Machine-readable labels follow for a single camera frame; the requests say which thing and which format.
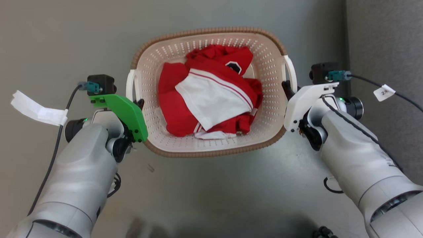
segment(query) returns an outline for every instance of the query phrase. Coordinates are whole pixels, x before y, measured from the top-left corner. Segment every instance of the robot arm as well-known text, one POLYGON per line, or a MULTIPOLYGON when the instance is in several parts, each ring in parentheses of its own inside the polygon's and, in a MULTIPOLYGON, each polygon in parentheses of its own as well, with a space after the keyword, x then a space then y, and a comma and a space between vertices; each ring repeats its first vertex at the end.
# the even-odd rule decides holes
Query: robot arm
POLYGON ((69 144, 56 160, 44 195, 8 238, 91 236, 106 199, 120 186, 117 164, 129 153, 132 143, 145 141, 148 136, 141 112, 143 100, 134 103, 115 95, 113 83, 110 76, 91 75, 75 89, 71 99, 77 89, 83 88, 94 106, 106 109, 97 110, 92 120, 67 123, 65 137, 69 144), (115 190, 110 192, 112 184, 115 190))
POLYGON ((301 88, 288 102, 284 126, 321 151, 340 188, 363 214, 371 238, 423 237, 423 187, 362 132, 377 141, 357 121, 363 114, 361 102, 336 98, 332 93, 337 85, 301 88))
POLYGON ((58 156, 45 193, 34 211, 7 236, 90 237, 126 150, 117 153, 128 130, 112 111, 96 111, 92 122, 67 125, 71 141, 58 156))

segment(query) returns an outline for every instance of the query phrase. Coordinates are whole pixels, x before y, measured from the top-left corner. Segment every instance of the clothes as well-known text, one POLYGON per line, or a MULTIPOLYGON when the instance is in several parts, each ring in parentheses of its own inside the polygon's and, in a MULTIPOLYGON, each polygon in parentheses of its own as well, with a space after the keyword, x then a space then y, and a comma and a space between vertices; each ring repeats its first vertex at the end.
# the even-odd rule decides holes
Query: clothes
POLYGON ((189 53, 185 64, 165 63, 158 98, 167 131, 203 139, 248 133, 263 99, 261 83, 242 77, 252 58, 247 47, 211 45, 189 53))

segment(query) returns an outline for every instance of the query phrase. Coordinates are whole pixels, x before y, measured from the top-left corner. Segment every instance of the red stripe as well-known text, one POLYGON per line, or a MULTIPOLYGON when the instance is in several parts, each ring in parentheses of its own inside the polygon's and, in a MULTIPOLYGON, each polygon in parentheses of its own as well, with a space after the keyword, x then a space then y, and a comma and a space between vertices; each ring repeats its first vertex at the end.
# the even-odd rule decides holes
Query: red stripe
POLYGON ((217 82, 215 79, 213 79, 213 78, 211 78, 211 77, 208 77, 208 76, 205 76, 205 75, 199 75, 199 74, 196 74, 196 73, 193 73, 193 72, 190 72, 190 74, 193 74, 193 75, 197 75, 197 76, 201 76, 201 77, 206 77, 206 78, 208 78, 208 79, 211 79, 211 80, 213 80, 214 82, 216 82, 216 83, 218 83, 218 84, 220 84, 220 85, 222 85, 222 86, 224 86, 224 87, 227 87, 227 88, 230 88, 230 89, 232 89, 232 90, 234 90, 237 94, 239 94, 243 99, 244 99, 244 101, 248 104, 248 106, 250 107, 250 109, 252 110, 253 109, 253 107, 249 104, 249 102, 248 102, 248 100, 240 93, 240 92, 238 92, 236 89, 234 89, 234 88, 231 88, 230 86, 228 86, 228 85, 225 85, 225 84, 222 84, 222 83, 219 83, 219 82, 217 82))

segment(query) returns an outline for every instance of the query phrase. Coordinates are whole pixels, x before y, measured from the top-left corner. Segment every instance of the brown basket rim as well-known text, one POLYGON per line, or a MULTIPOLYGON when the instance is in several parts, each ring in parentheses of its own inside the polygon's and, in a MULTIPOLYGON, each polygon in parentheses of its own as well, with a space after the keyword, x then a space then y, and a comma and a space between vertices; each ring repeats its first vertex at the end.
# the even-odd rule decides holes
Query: brown basket rim
MULTIPOLYGON (((163 35, 163 36, 159 36, 159 37, 150 39, 147 43, 145 43, 143 46, 141 46, 138 49, 138 51, 135 53, 134 58, 132 59, 131 69, 137 68, 138 61, 140 60, 142 53, 144 53, 144 51, 148 47, 150 47, 151 45, 153 45, 157 42, 181 38, 181 37, 186 37, 186 36, 196 36, 196 35, 214 34, 214 33, 253 33, 253 34, 260 34, 260 35, 263 35, 263 36, 269 38, 271 41, 273 41, 273 43, 278 47, 278 49, 279 49, 279 51, 282 55, 288 54, 286 52, 285 47, 280 42, 280 40, 275 35, 273 35, 271 32, 264 30, 262 28, 257 28, 257 27, 254 27, 254 28, 253 27, 202 28, 202 29, 186 30, 186 31, 181 31, 181 32, 177 32, 177 33, 166 34, 166 35, 163 35)), ((223 149, 223 150, 204 151, 204 152, 168 152, 168 151, 164 151, 164 150, 161 150, 161 149, 155 147, 148 139, 144 142, 144 144, 152 152, 154 152, 158 155, 161 155, 161 156, 165 156, 165 157, 170 157, 170 158, 181 158, 181 157, 201 158, 201 157, 232 155, 232 154, 237 154, 237 153, 248 152, 248 151, 253 151, 253 150, 256 150, 256 149, 265 148, 265 147, 270 146, 270 145, 274 144, 275 142, 277 142, 285 134, 285 132, 286 132, 286 129, 285 129, 284 126, 282 126, 280 131, 275 136, 273 136, 271 139, 269 139, 265 142, 261 142, 259 144, 254 144, 254 145, 250 145, 250 146, 234 148, 234 149, 223 149)))

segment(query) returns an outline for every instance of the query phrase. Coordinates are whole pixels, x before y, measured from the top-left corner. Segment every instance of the gray floor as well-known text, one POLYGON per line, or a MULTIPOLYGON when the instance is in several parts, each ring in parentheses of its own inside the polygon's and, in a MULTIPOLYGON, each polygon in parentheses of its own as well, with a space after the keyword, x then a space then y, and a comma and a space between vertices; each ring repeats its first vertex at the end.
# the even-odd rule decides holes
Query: gray floor
MULTIPOLYGON (((263 27, 279 37, 299 84, 306 85, 313 63, 345 60, 342 5, 339 0, 2 1, 0 237, 26 215, 57 132, 10 106, 16 90, 63 108, 78 81, 105 73, 115 77, 123 94, 132 57, 149 38, 237 25, 263 27)), ((69 118, 92 113, 79 94, 69 118)), ((307 237, 320 225, 340 237, 366 237, 360 213, 345 195, 324 189, 329 172, 298 135, 219 158, 162 158, 138 145, 119 172, 122 188, 109 199, 93 237, 123 237, 137 217, 144 235, 155 230, 156 237, 307 237)))

